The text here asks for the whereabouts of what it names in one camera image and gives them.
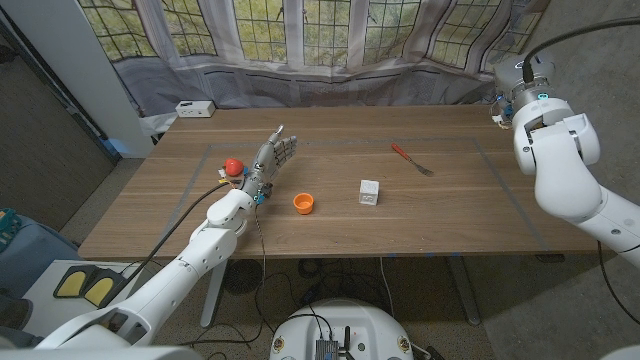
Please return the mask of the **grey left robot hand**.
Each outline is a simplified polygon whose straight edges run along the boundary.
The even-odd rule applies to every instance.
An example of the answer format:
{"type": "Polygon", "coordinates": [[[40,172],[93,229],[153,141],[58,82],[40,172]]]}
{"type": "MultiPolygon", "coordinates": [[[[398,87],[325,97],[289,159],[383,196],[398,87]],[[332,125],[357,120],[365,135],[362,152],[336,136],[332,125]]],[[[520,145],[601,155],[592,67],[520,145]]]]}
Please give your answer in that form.
{"type": "Polygon", "coordinates": [[[263,194],[268,197],[272,182],[281,167],[295,155],[297,137],[283,138],[284,125],[280,124],[261,145],[244,177],[241,190],[251,197],[263,194]]]}

